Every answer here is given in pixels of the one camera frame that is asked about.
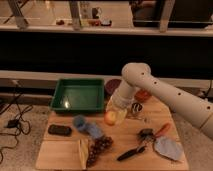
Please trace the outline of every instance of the glass panel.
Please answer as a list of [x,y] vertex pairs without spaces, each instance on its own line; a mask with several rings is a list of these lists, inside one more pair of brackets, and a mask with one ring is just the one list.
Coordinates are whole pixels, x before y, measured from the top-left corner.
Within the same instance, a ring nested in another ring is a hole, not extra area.
[[71,14],[68,1],[28,1],[22,13],[31,26],[68,25]]
[[0,1],[0,25],[16,25],[7,0]]
[[132,14],[128,1],[80,1],[81,23],[87,26],[131,28]]
[[[168,9],[165,10],[165,4],[169,1],[174,0],[78,1],[79,19],[82,28],[100,27],[105,29],[103,31],[109,30],[108,28],[124,28],[128,31],[133,28],[150,27],[158,31],[162,21],[166,20],[169,21],[169,28],[213,30],[211,17],[213,0],[176,0],[171,13]],[[0,25],[16,25],[18,22],[17,17],[12,15],[14,11],[12,12],[8,2],[0,0]],[[29,26],[45,26],[45,29],[51,31],[52,27],[49,26],[57,25],[59,27],[56,29],[60,30],[63,29],[62,26],[72,28],[75,24],[75,20],[72,21],[71,1],[17,0],[17,2]],[[162,20],[163,13],[166,13],[167,18]]]
[[213,24],[212,14],[212,0],[176,0],[171,13],[169,27],[206,28]]

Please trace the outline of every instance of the green plastic bin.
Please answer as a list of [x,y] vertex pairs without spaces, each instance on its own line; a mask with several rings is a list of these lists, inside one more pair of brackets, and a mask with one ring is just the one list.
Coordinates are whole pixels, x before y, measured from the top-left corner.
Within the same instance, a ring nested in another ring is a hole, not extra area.
[[104,110],[104,80],[60,79],[50,107],[56,113],[102,112]]

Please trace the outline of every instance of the grape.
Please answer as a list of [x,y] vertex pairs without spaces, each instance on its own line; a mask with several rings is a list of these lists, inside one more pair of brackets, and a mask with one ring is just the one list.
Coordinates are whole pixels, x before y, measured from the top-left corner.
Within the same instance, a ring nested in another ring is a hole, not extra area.
[[94,144],[90,146],[89,148],[89,156],[87,159],[87,166],[90,167],[98,159],[98,156],[104,152],[106,149],[110,148],[113,143],[113,140],[111,137],[102,136],[101,138],[98,138],[94,140]]

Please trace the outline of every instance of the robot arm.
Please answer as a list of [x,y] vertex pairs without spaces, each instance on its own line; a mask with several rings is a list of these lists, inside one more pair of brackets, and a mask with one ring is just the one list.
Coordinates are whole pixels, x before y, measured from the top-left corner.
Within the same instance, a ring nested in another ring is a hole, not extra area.
[[122,69],[122,78],[120,86],[111,97],[115,106],[127,108],[133,101],[136,87],[142,88],[213,139],[212,103],[153,77],[149,66],[144,63],[126,64]]

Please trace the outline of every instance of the wooden cutting board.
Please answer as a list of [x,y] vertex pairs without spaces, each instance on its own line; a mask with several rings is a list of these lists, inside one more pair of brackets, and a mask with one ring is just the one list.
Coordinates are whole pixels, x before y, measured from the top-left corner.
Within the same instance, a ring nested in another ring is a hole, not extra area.
[[[96,122],[105,135],[114,140],[112,147],[102,153],[97,163],[88,170],[189,170],[184,153],[180,162],[172,162],[158,155],[153,150],[152,143],[148,144],[142,154],[122,162],[116,160],[119,155],[138,145],[137,133],[141,129],[152,128],[156,132],[167,122],[172,125],[167,136],[181,145],[168,108],[156,98],[150,99],[150,102],[144,105],[141,116],[146,117],[148,122],[125,119],[122,124],[116,126],[106,125],[101,115],[86,117],[88,122]],[[70,137],[53,136],[49,135],[46,129],[36,163],[37,169],[81,170],[77,141],[81,138],[90,139],[90,136],[79,133],[72,125],[72,120],[71,115],[61,116],[54,112],[50,114],[47,129],[50,124],[63,124],[71,126],[73,132]]]

